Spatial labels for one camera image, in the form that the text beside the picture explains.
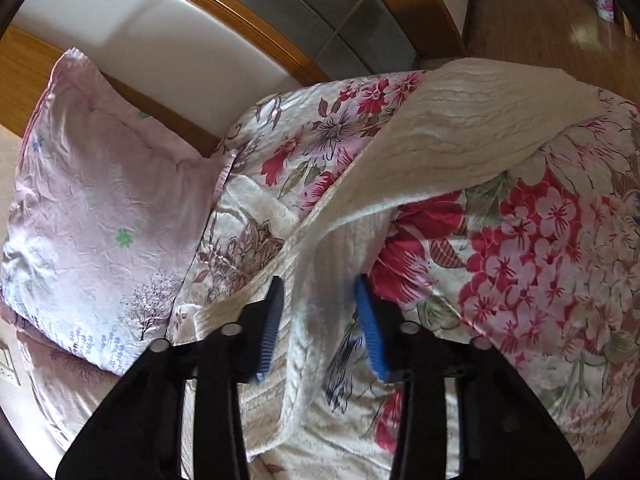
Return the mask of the cream cable-knit sweater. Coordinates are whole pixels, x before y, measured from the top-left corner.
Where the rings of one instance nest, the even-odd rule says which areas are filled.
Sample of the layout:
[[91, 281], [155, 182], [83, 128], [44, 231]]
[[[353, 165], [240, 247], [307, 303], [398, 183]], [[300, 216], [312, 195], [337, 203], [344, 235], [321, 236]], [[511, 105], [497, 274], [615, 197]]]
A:
[[279, 211], [283, 247], [233, 295], [195, 307], [177, 335], [204, 338], [284, 279], [274, 373], [241, 399], [242, 459], [302, 421], [354, 303], [352, 281], [396, 207], [485, 183], [603, 112], [596, 87], [557, 68], [460, 58], [427, 75], [304, 220]]

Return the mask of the floral quilt bedspread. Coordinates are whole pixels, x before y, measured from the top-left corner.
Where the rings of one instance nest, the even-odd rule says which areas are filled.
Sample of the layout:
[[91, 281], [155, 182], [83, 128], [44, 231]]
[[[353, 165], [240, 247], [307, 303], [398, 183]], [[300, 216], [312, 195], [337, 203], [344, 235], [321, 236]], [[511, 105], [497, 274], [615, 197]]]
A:
[[[288, 237], [405, 104], [427, 72], [318, 84], [264, 99], [219, 145], [235, 161], [175, 300], [167, 335], [194, 339], [270, 267]], [[595, 472], [639, 409], [639, 109], [600, 90], [600, 117], [569, 128], [472, 188], [394, 207], [369, 240], [378, 296], [436, 336], [487, 336]], [[265, 385], [242, 394], [261, 479], [379, 479], [397, 442], [401, 391], [370, 371], [353, 308], [298, 429], [282, 434], [294, 350], [281, 330]]]

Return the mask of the pink floral left pillow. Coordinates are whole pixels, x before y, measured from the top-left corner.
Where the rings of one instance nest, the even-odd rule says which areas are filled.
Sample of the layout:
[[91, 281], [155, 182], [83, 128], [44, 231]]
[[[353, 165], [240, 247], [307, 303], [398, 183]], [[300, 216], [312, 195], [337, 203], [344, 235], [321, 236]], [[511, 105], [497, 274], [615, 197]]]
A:
[[82, 52], [53, 66], [17, 162], [1, 297], [62, 448], [166, 335], [232, 162], [132, 106]]

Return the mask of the wooden padded headboard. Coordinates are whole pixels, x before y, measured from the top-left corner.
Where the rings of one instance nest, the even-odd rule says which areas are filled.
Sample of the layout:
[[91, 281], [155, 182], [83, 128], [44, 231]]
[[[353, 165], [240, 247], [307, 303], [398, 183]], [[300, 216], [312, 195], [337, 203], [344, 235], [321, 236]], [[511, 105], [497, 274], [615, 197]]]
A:
[[1, 125], [24, 132], [74, 47], [209, 154], [263, 96], [462, 55], [464, 21], [445, 0], [1, 0]]

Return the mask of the white wall socket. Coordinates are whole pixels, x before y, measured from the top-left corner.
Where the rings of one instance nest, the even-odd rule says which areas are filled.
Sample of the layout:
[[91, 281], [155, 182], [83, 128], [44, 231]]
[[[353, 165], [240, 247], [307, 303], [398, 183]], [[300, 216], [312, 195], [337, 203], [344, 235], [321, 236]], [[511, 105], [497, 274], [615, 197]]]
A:
[[4, 342], [0, 342], [0, 376], [14, 386], [21, 385], [10, 348]]

